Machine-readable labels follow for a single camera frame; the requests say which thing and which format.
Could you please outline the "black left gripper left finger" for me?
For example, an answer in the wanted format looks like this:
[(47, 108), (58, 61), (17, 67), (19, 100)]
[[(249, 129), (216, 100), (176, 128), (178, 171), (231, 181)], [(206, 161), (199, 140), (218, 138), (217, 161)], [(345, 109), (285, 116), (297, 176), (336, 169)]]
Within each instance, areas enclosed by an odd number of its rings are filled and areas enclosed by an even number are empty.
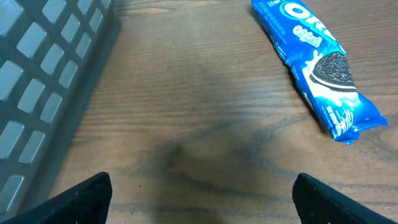
[(99, 172), (2, 224), (105, 224), (112, 194), (109, 174)]

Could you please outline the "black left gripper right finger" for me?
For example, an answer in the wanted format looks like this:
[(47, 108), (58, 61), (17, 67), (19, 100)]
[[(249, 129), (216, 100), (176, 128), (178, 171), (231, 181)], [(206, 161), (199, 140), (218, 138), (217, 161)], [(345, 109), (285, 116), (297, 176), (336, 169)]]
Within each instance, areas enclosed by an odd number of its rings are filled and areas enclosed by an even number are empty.
[(395, 224), (306, 173), (297, 176), (292, 199), (306, 224)]

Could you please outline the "blue Oreo cookie pack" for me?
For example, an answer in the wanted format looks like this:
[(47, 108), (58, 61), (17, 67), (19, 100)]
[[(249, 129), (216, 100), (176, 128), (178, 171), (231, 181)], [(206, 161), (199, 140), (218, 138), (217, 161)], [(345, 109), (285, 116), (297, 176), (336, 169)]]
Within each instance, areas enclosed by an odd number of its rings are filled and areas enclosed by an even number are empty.
[(357, 90), (340, 43), (302, 1), (252, 0), (251, 6), (299, 92), (335, 141), (351, 144), (360, 132), (387, 125)]

